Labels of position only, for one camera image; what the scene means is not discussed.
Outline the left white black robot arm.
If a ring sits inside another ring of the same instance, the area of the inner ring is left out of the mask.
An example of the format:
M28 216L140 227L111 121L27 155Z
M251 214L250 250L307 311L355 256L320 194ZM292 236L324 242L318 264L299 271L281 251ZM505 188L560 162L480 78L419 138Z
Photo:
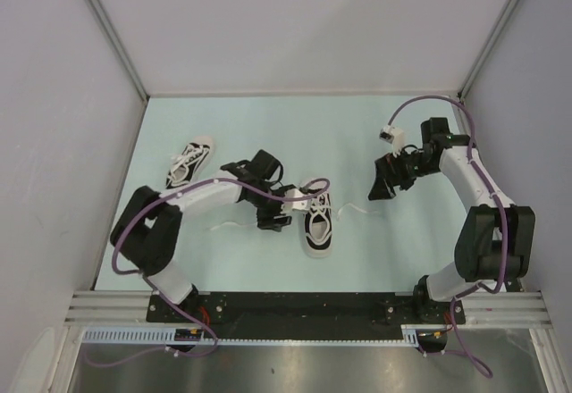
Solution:
M214 177L177 185L162 192L137 188L110 235L114 248L112 269L119 275L138 274L166 299L166 310L176 320L191 319L198 309L196 286L175 261L181 225L227 205L251 204L257 227L281 231L291 224L303 194L294 185L280 185L283 166L273 155L259 150L250 160L223 165Z

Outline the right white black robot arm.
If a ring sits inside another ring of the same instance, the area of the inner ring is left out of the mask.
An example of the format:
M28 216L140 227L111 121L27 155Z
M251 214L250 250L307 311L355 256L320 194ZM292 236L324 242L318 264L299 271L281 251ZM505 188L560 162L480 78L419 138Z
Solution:
M408 151L403 130L390 124L382 128L380 138L391 144L391 151L374 162L368 198L391 200L416 180L441 173L466 209L452 263L422 277L413 291L414 316L421 322L434 322L452 299L480 288L496 294L506 281L527 274L535 213L501 191L485 169L473 139L452 133L447 119L430 118L420 129L422 146Z

